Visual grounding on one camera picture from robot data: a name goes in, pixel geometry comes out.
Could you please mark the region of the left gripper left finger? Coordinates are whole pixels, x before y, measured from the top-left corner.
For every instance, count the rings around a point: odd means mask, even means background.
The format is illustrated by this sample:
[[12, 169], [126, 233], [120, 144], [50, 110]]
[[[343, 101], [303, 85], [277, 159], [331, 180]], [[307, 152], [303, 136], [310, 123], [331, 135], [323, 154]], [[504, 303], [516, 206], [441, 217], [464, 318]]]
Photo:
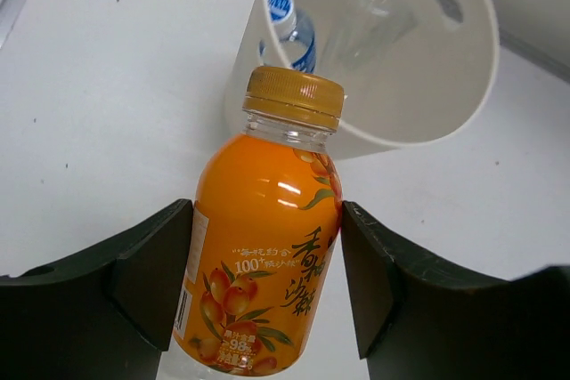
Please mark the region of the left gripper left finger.
[[3, 379], [153, 379], [174, 325], [193, 206], [1, 278]]

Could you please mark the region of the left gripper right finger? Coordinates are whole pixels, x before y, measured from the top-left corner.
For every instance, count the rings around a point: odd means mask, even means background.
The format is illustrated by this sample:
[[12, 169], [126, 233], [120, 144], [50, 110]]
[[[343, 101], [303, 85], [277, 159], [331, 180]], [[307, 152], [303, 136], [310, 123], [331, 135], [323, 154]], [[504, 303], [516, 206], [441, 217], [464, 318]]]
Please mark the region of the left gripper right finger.
[[568, 378], [567, 266], [494, 278], [411, 242], [354, 202], [343, 205], [341, 243], [370, 378]]

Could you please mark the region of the blue label plastic bottle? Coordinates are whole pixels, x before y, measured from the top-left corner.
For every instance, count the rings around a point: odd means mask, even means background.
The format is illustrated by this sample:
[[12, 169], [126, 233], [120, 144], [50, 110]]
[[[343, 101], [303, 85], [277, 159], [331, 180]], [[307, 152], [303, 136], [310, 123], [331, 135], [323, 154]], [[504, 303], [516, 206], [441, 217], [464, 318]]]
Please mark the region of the blue label plastic bottle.
[[313, 73], [316, 66], [316, 35], [309, 15], [294, 0], [267, 0], [268, 12], [287, 63], [297, 71]]

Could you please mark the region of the orange juice bottle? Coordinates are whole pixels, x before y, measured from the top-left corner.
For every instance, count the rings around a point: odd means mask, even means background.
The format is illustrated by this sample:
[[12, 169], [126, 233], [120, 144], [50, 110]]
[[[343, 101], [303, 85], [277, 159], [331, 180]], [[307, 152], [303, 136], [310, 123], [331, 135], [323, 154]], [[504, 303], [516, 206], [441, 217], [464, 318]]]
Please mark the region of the orange juice bottle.
[[174, 379], [246, 379], [290, 368], [313, 325], [342, 220], [327, 150], [343, 88], [255, 68], [244, 129], [202, 172], [170, 351]]

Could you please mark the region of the clear crushed plastic bottle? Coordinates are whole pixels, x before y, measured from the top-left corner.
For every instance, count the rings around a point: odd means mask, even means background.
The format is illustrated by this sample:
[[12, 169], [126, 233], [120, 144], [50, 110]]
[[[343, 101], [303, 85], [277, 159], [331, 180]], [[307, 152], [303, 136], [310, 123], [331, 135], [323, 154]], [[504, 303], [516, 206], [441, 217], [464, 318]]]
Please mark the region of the clear crushed plastic bottle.
[[346, 0], [322, 51], [321, 70], [356, 71], [379, 61], [417, 26], [403, 0]]

